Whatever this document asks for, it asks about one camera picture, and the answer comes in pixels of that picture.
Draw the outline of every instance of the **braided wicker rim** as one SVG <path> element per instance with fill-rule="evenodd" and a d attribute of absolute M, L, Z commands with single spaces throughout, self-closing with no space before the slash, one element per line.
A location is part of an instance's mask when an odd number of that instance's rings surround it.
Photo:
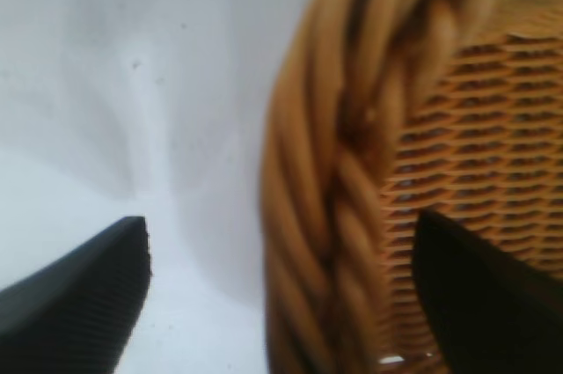
<path fill-rule="evenodd" d="M 561 0 L 312 0 L 261 174 L 271 372 L 448 372 L 408 271 L 421 207 L 563 274 L 562 23 Z"/>

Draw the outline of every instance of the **tan wicker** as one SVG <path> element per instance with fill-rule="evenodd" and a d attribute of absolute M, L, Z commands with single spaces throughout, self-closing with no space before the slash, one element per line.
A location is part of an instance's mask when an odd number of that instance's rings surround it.
<path fill-rule="evenodd" d="M 420 208 L 563 278 L 562 86 L 563 0 L 312 0 L 262 168 L 271 372 L 448 372 Z"/>

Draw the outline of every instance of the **woven wicker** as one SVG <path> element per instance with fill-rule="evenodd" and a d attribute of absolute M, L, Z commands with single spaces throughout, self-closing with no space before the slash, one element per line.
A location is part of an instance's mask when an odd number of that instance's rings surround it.
<path fill-rule="evenodd" d="M 262 167 L 271 372 L 448 372 L 420 208 L 563 278 L 562 86 L 563 0 L 312 0 Z"/>

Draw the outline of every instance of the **white background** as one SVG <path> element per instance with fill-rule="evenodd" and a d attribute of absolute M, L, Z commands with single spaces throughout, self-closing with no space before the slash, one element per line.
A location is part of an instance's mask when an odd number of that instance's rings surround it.
<path fill-rule="evenodd" d="M 306 2 L 0 0 L 0 287 L 145 215 L 117 373 L 265 372 L 260 141 Z"/>

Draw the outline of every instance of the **ribbed black surface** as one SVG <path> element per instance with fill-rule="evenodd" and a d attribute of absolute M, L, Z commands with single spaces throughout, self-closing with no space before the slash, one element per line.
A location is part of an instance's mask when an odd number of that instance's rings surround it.
<path fill-rule="evenodd" d="M 562 284 L 429 212 L 413 278 L 454 374 L 563 372 Z"/>
<path fill-rule="evenodd" d="M 0 293 L 0 373 L 112 373 L 149 283 L 144 219 L 125 218 Z"/>

